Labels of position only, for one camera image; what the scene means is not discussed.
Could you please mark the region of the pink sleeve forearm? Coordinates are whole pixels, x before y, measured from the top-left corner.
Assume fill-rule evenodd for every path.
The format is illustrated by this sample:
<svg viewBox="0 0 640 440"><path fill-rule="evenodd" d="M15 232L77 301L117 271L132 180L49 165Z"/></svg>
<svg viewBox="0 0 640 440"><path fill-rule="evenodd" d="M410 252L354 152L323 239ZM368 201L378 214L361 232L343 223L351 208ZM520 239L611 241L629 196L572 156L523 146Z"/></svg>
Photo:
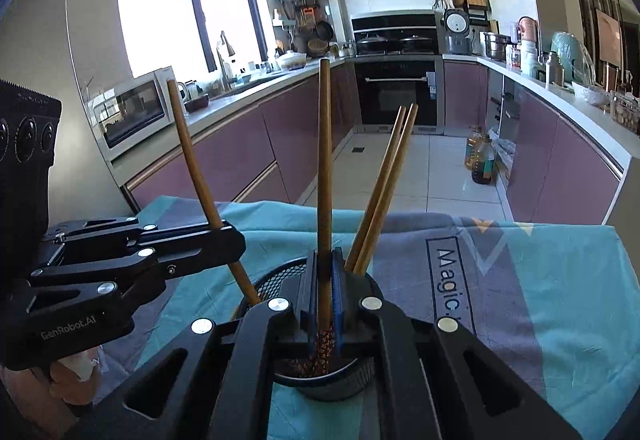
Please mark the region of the pink sleeve forearm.
<svg viewBox="0 0 640 440"><path fill-rule="evenodd" d="M76 416L59 398L50 394L49 386L32 371L1 368L1 381L26 426L29 439L62 439L77 422Z"/></svg>

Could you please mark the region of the left hand with bandage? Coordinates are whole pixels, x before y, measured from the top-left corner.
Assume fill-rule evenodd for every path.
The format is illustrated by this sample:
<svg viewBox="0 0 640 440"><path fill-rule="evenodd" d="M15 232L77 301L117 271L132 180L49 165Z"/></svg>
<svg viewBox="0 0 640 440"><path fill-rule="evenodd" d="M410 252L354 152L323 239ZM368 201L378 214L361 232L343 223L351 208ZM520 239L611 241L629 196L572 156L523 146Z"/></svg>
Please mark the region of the left hand with bandage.
<svg viewBox="0 0 640 440"><path fill-rule="evenodd" d="M52 397L71 405L90 404L100 386L99 349L91 348L53 362L50 377Z"/></svg>

